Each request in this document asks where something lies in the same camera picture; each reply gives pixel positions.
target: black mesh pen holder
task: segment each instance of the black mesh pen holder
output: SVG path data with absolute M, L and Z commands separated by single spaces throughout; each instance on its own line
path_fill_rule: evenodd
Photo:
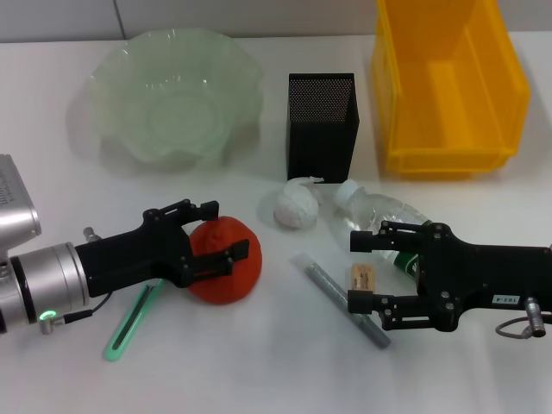
M 290 74 L 287 116 L 287 179 L 345 181 L 359 128 L 354 74 Z

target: white table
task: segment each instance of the white table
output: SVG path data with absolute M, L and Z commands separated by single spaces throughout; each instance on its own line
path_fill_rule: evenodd
M 550 337 L 514 341 L 494 333 L 518 313 L 473 310 L 450 334 L 393 331 L 391 347 L 379 350 L 288 264 L 304 250 L 348 287 L 352 259 L 336 246 L 326 222 L 285 232 L 270 211 L 285 180 L 288 73 L 354 72 L 361 126 L 352 178 L 450 224 L 467 241 L 548 246 L 552 60 L 545 51 L 552 34 L 512 37 L 533 90 L 521 149 L 503 170 L 454 183 L 380 176 L 366 80 L 371 36 L 240 41 L 266 71 L 260 139 L 209 173 L 148 171 L 100 147 L 88 127 L 83 88 L 119 42 L 1 45 L 0 151 L 13 155 L 43 229 L 13 253 L 79 244 L 89 225 L 100 235 L 128 231 L 145 209 L 182 198 L 216 199 L 222 214 L 259 236 L 264 263 L 252 294 L 229 306 L 167 289 L 117 363 L 103 361 L 101 353 L 139 286 L 117 292 L 93 318 L 54 335 L 41 336 L 33 326 L 0 338 L 0 410 L 551 412 Z M 383 292 L 411 291 L 397 274 L 380 273 L 378 283 Z

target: orange foam ball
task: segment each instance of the orange foam ball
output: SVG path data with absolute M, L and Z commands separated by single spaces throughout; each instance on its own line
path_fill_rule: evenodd
M 245 298 L 257 283 L 262 268 L 262 253 L 255 233 L 239 220 L 222 216 L 214 222 L 202 223 L 190 235 L 194 255 L 215 253 L 244 239 L 249 240 L 249 256 L 234 264 L 232 274 L 194 283 L 190 292 L 210 304 L 231 304 Z

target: white wall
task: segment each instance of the white wall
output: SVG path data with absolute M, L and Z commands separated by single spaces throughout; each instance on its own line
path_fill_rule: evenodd
M 509 30 L 552 30 L 552 0 L 498 2 Z M 117 3 L 130 37 L 152 28 L 198 26 L 233 36 L 365 34 L 373 33 L 376 20 L 375 0 L 117 0 Z
M 0 0 L 0 41 L 121 38 L 113 0 Z
M 509 30 L 552 30 L 552 0 L 497 1 Z M 0 41 L 121 39 L 113 2 L 0 0 Z M 117 0 L 117 4 L 128 37 L 172 27 L 205 27 L 233 36 L 365 34 L 373 33 L 376 18 L 375 0 Z

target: yellow storage box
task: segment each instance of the yellow storage box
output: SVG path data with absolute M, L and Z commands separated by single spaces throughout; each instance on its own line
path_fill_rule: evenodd
M 496 0 L 377 0 L 372 75 L 389 171 L 448 177 L 503 166 L 530 87 Z

